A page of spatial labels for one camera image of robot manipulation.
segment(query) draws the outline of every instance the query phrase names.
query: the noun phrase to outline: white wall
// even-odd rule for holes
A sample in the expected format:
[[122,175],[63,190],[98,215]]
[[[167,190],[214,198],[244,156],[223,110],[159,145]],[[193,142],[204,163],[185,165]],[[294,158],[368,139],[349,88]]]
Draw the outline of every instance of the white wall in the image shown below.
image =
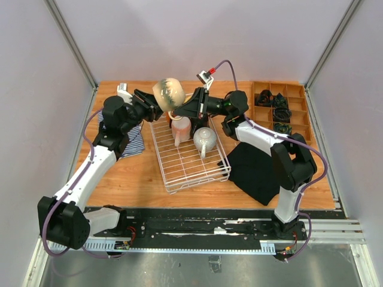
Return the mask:
[[196,80],[230,59],[239,80],[305,82],[350,0],[56,2],[98,81]]
[[0,285],[19,287],[92,92],[44,1],[3,1],[0,27]]
[[383,2],[364,1],[320,72],[314,101],[348,213],[383,283]]

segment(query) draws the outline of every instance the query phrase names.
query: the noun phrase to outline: wooden table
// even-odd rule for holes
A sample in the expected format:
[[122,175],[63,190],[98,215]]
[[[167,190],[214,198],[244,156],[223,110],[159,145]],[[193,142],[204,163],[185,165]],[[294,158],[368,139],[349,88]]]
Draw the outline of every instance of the wooden table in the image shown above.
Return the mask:
[[[119,81],[101,82],[92,113],[102,107],[104,100],[116,94]],[[135,88],[152,93],[155,81],[127,81],[128,91]],[[181,82],[186,93],[194,92],[200,86],[199,81]],[[238,83],[239,89],[250,95],[251,81]],[[215,97],[224,97],[228,91],[234,89],[231,81],[215,81],[210,89],[210,94]],[[218,130],[226,154],[238,144],[231,138],[227,138],[221,127],[222,117],[215,117],[214,124]],[[96,117],[87,128],[87,136],[93,140],[98,132]],[[232,209],[263,209],[275,208],[278,202],[276,196],[268,206],[263,206],[252,199],[233,182],[210,182],[199,187],[181,190],[176,194],[169,195],[165,189],[157,160],[150,126],[145,123],[142,128],[142,137],[145,142],[145,151],[140,155],[119,160],[101,179],[88,201],[89,206],[103,206],[114,204],[116,206],[130,207],[199,207],[199,208],[232,208]],[[86,158],[89,146],[84,142],[81,147],[77,168]],[[320,160],[315,157],[318,164],[318,174],[323,170]],[[300,206],[302,209],[334,209],[334,202],[327,180],[315,184],[309,188]]]

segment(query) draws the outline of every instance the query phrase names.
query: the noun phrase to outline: metal frame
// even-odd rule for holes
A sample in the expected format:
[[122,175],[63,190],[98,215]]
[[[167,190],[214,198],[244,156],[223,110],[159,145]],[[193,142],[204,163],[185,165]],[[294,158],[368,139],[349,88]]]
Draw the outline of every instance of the metal frame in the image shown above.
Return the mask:
[[[73,52],[79,66],[84,72],[84,75],[86,76],[89,84],[93,87],[93,95],[92,95],[92,101],[90,102],[90,105],[88,107],[88,112],[92,110],[92,103],[95,98],[96,89],[98,87],[98,84],[96,80],[94,79],[89,67],[87,66],[82,54],[80,53],[80,50],[78,49],[73,36],[71,35],[64,18],[62,17],[62,14],[59,10],[59,7],[57,6],[55,0],[44,0],[46,3],[48,9],[50,10],[54,20],[56,21],[59,29],[61,30],[64,38],[66,39],[71,51]],[[357,8],[360,6],[360,4],[363,2],[363,0],[352,0],[343,19],[341,20],[340,24],[338,25],[337,29],[335,30],[330,42],[328,43],[326,49],[324,50],[324,53],[320,57],[316,67],[312,71],[311,76],[309,77],[308,82],[306,83],[305,87],[307,88],[307,95],[308,95],[308,105],[309,105],[309,111],[311,120],[313,123],[313,129],[315,132],[315,135],[317,137],[318,145],[321,149],[321,151],[324,153],[324,155],[328,158],[327,152],[326,152],[326,142],[323,139],[322,134],[320,133],[319,124],[317,122],[316,116],[315,116],[315,107],[313,107],[312,102],[310,100],[310,94],[309,94],[309,88],[315,81],[317,75],[319,74],[320,70],[324,66],[325,62],[329,58],[331,52],[333,51],[336,43],[339,41],[339,38],[343,34],[345,28],[348,26],[348,23],[352,19],[352,16],[357,11]],[[78,153],[80,152],[82,140],[80,138],[77,146],[77,152],[74,156],[74,159],[78,157]],[[74,164],[71,167],[70,174],[71,175],[74,172],[75,169],[75,161]],[[333,190],[333,197],[335,200],[339,200],[339,194],[338,189],[336,187],[336,181],[335,177],[332,174],[332,171],[330,170],[328,175],[330,186]],[[312,220],[313,226],[312,226],[312,239],[310,244],[326,244],[326,243],[344,243],[344,244],[350,244],[352,249],[352,254],[354,256],[354,260],[357,266],[357,270],[359,272],[360,279],[363,283],[363,286],[378,286],[378,280],[376,277],[376,273],[374,271],[366,242],[363,236],[363,233],[361,232],[361,228],[359,226],[358,221],[356,220],[343,220],[343,219],[313,219]],[[97,249],[98,247],[110,247],[112,244],[112,241],[109,242],[109,245],[102,245],[101,243],[108,242],[108,240],[116,240],[111,237],[107,237],[105,239],[100,239],[100,237],[91,237],[87,244],[90,250],[96,251],[100,249]],[[274,244],[276,242],[271,241],[262,241],[262,249],[261,252],[258,251],[235,251],[235,250],[227,250],[227,253],[232,254],[232,252],[238,252],[239,254],[271,254],[274,248]],[[130,252],[184,252],[184,253],[215,253],[217,251],[215,250],[176,250],[176,249],[147,249],[147,248],[132,248]],[[24,287],[30,287],[30,286],[39,286],[39,283],[42,278],[42,274],[47,262],[48,255],[45,252],[42,241],[39,238],[37,241],[37,245],[34,251],[34,254],[32,256],[32,260],[30,263],[30,266],[28,268],[28,272],[26,273],[25,281],[23,283]]]
[[346,13],[344,14],[341,22],[338,24],[337,28],[334,31],[333,36],[330,39],[330,42],[327,44],[327,47],[324,49],[323,54],[321,55],[318,63],[316,64],[314,70],[311,72],[311,75],[305,84],[305,87],[310,88],[312,84],[314,83],[315,79],[317,78],[320,70],[322,70],[322,67],[326,63],[327,59],[329,58],[331,52],[333,51],[335,45],[338,43],[339,39],[341,38],[343,32],[345,31],[346,27],[348,26],[348,23],[354,16],[355,12],[357,11],[358,7],[364,0],[352,0],[350,5],[348,6]]
[[52,17],[56,21],[57,26],[59,27],[60,31],[62,32],[63,37],[65,38],[66,42],[69,45],[69,48],[71,49],[74,57],[77,60],[78,65],[80,66],[81,70],[83,71],[87,81],[93,88],[97,88],[98,84],[92,75],[87,63],[84,60],[83,55],[81,54],[80,50],[77,47],[76,42],[74,41],[74,38],[71,34],[71,31],[68,28],[68,25],[65,23],[64,18],[62,17],[62,14],[60,12],[59,7],[56,4],[55,0],[44,0],[45,4],[47,4],[47,7],[49,11],[52,14]]
[[351,252],[363,287],[380,286],[367,245],[352,244]]
[[[320,151],[322,152],[322,154],[324,155],[324,157],[329,158],[329,155],[327,153],[327,145],[325,144],[324,136],[321,133],[320,125],[315,113],[316,110],[314,109],[314,104],[311,101],[310,91],[308,88],[306,88],[306,100],[307,100],[308,109],[309,109],[308,114],[312,123],[312,129],[314,130],[318,147]],[[333,194],[333,198],[335,201],[338,201],[339,200],[338,186],[336,185],[335,177],[330,166],[329,166],[329,171],[327,173],[327,179],[329,180],[329,185],[330,185],[331,192]]]

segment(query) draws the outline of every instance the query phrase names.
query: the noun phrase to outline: wooden tray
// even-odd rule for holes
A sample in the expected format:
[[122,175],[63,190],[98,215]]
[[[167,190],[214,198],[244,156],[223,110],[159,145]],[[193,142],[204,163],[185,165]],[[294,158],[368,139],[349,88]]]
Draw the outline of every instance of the wooden tray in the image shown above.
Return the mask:
[[310,145],[312,143],[311,124],[308,115],[305,88],[294,84],[277,84],[270,82],[253,82],[251,87],[250,117],[257,124],[273,130],[273,108],[255,106],[257,95],[263,90],[270,90],[273,96],[281,93],[287,98],[288,108],[291,110],[290,125],[293,133],[300,133]]

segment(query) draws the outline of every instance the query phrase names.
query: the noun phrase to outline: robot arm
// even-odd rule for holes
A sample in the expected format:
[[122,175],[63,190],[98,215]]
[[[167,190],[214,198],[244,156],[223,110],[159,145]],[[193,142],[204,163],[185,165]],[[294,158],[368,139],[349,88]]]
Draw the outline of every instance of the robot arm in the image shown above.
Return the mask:
[[[38,203],[40,235],[47,240],[73,249],[81,248],[89,235],[112,230],[116,235],[127,228],[126,211],[115,206],[83,213],[93,190],[104,174],[116,163],[129,143],[127,135],[142,120],[158,120],[163,114],[154,96],[139,90],[134,95],[125,86],[117,88],[119,96],[104,102],[103,122],[93,142],[92,150],[68,183],[52,198],[43,197]],[[44,223],[48,225],[44,233]]]
[[[206,84],[206,72],[199,75]],[[190,118],[203,118],[205,114],[223,115],[222,127],[226,136],[253,145],[271,156],[280,184],[278,206],[272,217],[273,228],[277,236],[283,236],[298,222],[300,192],[317,172],[317,165],[308,149],[291,143],[290,139],[305,144],[302,135],[287,136],[268,130],[247,119],[244,115],[247,110],[247,97],[243,91],[230,92],[220,99],[210,97],[207,89],[197,88],[191,99],[174,110],[173,114]],[[290,154],[294,154],[295,159],[292,160]]]
[[[248,105],[243,91],[230,92],[224,99],[210,97],[210,78],[202,79],[204,88],[197,88],[191,99],[175,109],[173,114],[198,119],[206,118],[206,115],[223,115],[222,127],[226,136],[251,144],[272,157],[273,168],[281,184],[278,207],[272,221],[275,233],[285,234],[297,223],[300,190],[311,181],[317,170],[314,159],[308,150],[285,141],[287,135],[266,130],[246,120],[244,113]],[[152,94],[135,90],[134,95],[130,95],[126,92],[126,86],[119,86],[119,89],[119,96],[109,97],[104,102],[104,121],[100,123],[99,133],[93,142],[93,158],[91,152],[61,190],[52,198],[43,197],[38,203],[42,235],[50,210],[64,194],[69,193],[48,220],[46,239],[49,241],[79,249],[89,235],[103,230],[118,235],[127,229],[126,211],[119,207],[104,206],[95,212],[83,213],[98,182],[118,161],[129,143],[127,132],[142,120],[155,121],[163,114]],[[304,142],[299,134],[290,138]],[[296,158],[292,160],[290,154],[295,154]]]

